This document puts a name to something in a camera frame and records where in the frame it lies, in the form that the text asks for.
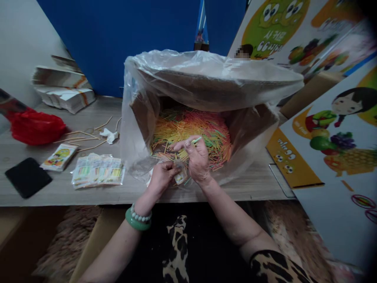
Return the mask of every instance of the leopard print clothing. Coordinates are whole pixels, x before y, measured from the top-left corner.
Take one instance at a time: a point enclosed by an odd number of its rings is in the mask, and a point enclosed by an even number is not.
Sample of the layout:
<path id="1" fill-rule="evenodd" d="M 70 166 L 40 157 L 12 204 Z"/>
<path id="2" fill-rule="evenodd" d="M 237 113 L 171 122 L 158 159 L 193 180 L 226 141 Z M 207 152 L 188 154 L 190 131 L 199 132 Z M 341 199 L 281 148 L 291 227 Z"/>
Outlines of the leopard print clothing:
<path id="1" fill-rule="evenodd" d="M 183 233 L 186 228 L 186 218 L 186 215 L 178 216 L 172 226 L 167 226 L 168 234 L 172 240 L 172 250 L 169 260 L 162 262 L 165 283 L 189 283 L 186 267 L 187 234 Z"/>
<path id="2" fill-rule="evenodd" d="M 262 283 L 317 283 L 296 263 L 279 252 L 262 250 L 250 258 L 253 282 Z"/>

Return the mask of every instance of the table surface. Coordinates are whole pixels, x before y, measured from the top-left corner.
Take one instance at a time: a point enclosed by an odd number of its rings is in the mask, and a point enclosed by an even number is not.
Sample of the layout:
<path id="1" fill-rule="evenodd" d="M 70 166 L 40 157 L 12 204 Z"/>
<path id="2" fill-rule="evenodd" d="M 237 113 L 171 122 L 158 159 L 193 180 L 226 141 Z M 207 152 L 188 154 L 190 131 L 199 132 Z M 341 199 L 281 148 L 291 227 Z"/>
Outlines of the table surface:
<path id="1" fill-rule="evenodd" d="M 106 125 L 110 131 L 115 131 L 118 119 L 121 117 L 122 100 L 114 97 L 98 97 L 97 100 L 79 111 L 71 114 L 66 110 L 53 108 L 45 104 L 39 105 L 36 110 L 59 116 L 71 131 L 96 128 L 113 116 Z M 73 134 L 69 137 L 80 137 L 82 134 Z M 99 141 L 86 141 L 87 147 L 95 146 Z M 93 205 L 93 204 L 129 204 L 143 193 L 146 186 L 134 177 L 126 175 L 123 185 L 112 187 L 94 187 L 74 190 L 71 185 L 72 175 L 77 158 L 82 153 L 112 154 L 120 157 L 119 139 L 113 144 L 104 143 L 96 149 L 76 153 L 63 172 L 48 171 L 53 181 L 29 199 L 23 199 L 5 176 L 5 171 L 32 157 L 40 164 L 45 161 L 60 143 L 44 146 L 29 146 L 12 138 L 10 131 L 0 136 L 0 206 L 50 206 L 50 205 Z M 222 186 L 233 200 L 285 200 L 276 178 L 269 168 L 274 163 L 267 150 L 257 157 L 256 161 L 238 179 Z M 160 202 L 202 202 L 204 195 L 198 190 L 168 189 Z"/>

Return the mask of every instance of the stack of paper bags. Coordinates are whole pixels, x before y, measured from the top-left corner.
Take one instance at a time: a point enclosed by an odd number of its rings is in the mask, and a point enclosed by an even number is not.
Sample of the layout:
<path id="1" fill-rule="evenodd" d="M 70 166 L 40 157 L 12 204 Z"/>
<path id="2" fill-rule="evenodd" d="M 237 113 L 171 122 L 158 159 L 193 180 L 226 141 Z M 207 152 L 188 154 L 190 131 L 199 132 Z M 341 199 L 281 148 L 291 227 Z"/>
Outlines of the stack of paper bags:
<path id="1" fill-rule="evenodd" d="M 88 88 L 69 88 L 58 86 L 34 86 L 42 101 L 59 109 L 75 114 L 95 101 L 94 92 Z"/>
<path id="2" fill-rule="evenodd" d="M 61 68 L 35 67 L 31 82 L 42 101 L 75 114 L 95 101 L 92 86 L 76 62 L 53 56 Z"/>

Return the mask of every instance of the person's left hand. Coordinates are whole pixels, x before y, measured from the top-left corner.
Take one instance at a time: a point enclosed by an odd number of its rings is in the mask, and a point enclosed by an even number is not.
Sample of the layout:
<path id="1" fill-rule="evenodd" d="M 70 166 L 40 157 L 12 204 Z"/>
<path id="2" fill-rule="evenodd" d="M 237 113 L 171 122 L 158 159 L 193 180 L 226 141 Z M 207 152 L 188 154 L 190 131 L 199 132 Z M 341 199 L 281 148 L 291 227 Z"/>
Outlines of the person's left hand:
<path id="1" fill-rule="evenodd" d="M 169 183 L 180 171 L 180 168 L 174 168 L 174 163 L 171 161 L 157 163 L 153 167 L 152 179 L 148 188 L 135 202 L 135 212 L 141 216 L 149 215 L 155 203 L 169 186 Z"/>
<path id="2" fill-rule="evenodd" d="M 171 161 L 156 164 L 153 167 L 152 179 L 150 180 L 147 191 L 160 198 L 174 176 L 180 171 L 181 169 L 174 167 L 174 163 Z"/>

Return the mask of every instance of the black smartphone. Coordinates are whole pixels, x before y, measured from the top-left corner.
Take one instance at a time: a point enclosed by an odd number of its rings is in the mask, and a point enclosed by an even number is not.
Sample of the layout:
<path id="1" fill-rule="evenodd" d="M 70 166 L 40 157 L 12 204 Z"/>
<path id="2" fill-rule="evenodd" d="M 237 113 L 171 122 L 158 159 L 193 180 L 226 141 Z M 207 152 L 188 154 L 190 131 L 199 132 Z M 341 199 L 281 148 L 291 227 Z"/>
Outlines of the black smartphone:
<path id="1" fill-rule="evenodd" d="M 31 197 L 52 181 L 47 172 L 31 157 L 7 170 L 5 175 L 23 198 Z"/>

